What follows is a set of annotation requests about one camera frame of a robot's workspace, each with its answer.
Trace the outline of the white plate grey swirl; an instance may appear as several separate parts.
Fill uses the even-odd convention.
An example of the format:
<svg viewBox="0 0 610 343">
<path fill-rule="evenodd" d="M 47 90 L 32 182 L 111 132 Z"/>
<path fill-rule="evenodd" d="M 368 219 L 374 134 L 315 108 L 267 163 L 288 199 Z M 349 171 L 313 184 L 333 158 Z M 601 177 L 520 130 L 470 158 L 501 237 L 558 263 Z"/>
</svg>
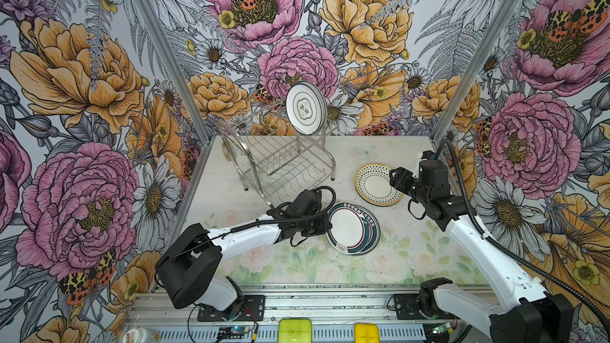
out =
<svg viewBox="0 0 610 343">
<path fill-rule="evenodd" d="M 360 213 L 348 204 L 341 203 L 330 209 L 328 220 L 331 228 L 327 232 L 327 239 L 338 252 L 357 255 L 365 251 L 371 228 Z"/>
</svg>

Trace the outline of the silver metal dish rack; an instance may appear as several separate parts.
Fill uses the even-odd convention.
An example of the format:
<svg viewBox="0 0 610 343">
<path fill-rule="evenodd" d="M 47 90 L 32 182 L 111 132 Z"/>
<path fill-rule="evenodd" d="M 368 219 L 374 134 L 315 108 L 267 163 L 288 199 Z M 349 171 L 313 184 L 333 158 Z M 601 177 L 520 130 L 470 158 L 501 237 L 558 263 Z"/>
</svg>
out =
<svg viewBox="0 0 610 343">
<path fill-rule="evenodd" d="M 217 127 L 242 186 L 269 206 L 292 201 L 336 177 L 336 160 L 326 149 L 324 134 L 246 136 L 223 121 Z"/>
</svg>

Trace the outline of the white plate yellow rim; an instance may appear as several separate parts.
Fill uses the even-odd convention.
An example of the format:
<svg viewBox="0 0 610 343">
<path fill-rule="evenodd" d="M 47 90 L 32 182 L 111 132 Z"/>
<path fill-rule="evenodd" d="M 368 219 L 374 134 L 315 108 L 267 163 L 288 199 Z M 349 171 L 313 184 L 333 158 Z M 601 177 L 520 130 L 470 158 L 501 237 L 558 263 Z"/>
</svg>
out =
<svg viewBox="0 0 610 343">
<path fill-rule="evenodd" d="M 360 167 L 354 176 L 354 187 L 358 195 L 374 206 L 387 207 L 399 203 L 403 194 L 390 185 L 390 171 L 389 166 L 381 164 Z"/>
</svg>

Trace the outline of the white plate teal rim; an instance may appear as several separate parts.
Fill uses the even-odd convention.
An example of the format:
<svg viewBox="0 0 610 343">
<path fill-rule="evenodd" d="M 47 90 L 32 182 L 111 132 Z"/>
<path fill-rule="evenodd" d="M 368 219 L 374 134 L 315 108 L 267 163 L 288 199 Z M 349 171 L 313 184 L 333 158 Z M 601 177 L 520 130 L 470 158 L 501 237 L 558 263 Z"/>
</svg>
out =
<svg viewBox="0 0 610 343">
<path fill-rule="evenodd" d="M 299 134 L 313 135 L 326 124 L 326 100 L 322 92 L 309 82 L 301 81 L 291 87 L 285 107 L 289 122 Z"/>
</svg>

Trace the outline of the white plate red rim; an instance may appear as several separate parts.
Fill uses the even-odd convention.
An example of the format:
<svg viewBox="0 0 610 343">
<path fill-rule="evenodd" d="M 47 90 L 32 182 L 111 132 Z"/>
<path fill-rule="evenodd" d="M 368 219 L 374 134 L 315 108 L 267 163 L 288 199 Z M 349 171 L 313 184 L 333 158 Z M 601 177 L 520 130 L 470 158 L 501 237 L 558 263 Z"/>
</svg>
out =
<svg viewBox="0 0 610 343">
<path fill-rule="evenodd" d="M 362 212 L 365 215 L 365 218 L 366 218 L 367 222 L 369 223 L 369 225 L 371 226 L 371 230 L 372 230 L 371 239 L 370 239 L 369 243 L 365 246 L 365 250 L 362 252 L 362 254 L 367 254 L 367 253 L 373 251 L 376 248 L 377 244 L 379 243 L 379 240 L 381 238 L 381 227 L 380 227 L 378 220 L 376 219 L 376 217 L 373 215 L 372 212 L 370 212 L 366 208 L 362 208 Z"/>
</svg>

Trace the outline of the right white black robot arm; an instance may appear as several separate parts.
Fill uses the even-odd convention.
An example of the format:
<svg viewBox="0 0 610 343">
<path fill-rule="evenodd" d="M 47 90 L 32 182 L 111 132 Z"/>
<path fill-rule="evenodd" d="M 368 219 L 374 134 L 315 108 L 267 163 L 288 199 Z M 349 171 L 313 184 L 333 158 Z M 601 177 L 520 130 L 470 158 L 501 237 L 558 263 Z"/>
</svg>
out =
<svg viewBox="0 0 610 343">
<path fill-rule="evenodd" d="M 465 188 L 451 192 L 451 171 L 440 160 L 422 159 L 417 173 L 395 168 L 389 183 L 424 208 L 425 217 L 457 243 L 475 263 L 497 297 L 496 304 L 462 290 L 446 278 L 420 285 L 419 312 L 452 315 L 494 342 L 567 342 L 574 308 L 564 295 L 552 295 L 530 276 L 476 217 Z"/>
</svg>

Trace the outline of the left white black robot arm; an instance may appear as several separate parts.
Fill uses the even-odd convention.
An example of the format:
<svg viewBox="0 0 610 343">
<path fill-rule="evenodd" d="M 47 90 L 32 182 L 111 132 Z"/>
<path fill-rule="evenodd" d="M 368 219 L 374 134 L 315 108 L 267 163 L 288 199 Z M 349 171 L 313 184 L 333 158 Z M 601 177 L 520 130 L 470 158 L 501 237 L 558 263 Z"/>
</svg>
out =
<svg viewBox="0 0 610 343">
<path fill-rule="evenodd" d="M 295 235 L 303 239 L 324 235 L 331 229 L 329 213 L 336 199 L 333 188 L 320 186 L 239 225 L 207 230 L 192 224 L 158 260 L 155 274 L 178 310 L 191 305 L 212 306 L 217 311 L 240 308 L 238 285 L 216 275 L 221 263 L 282 241 L 296 247 Z"/>
</svg>

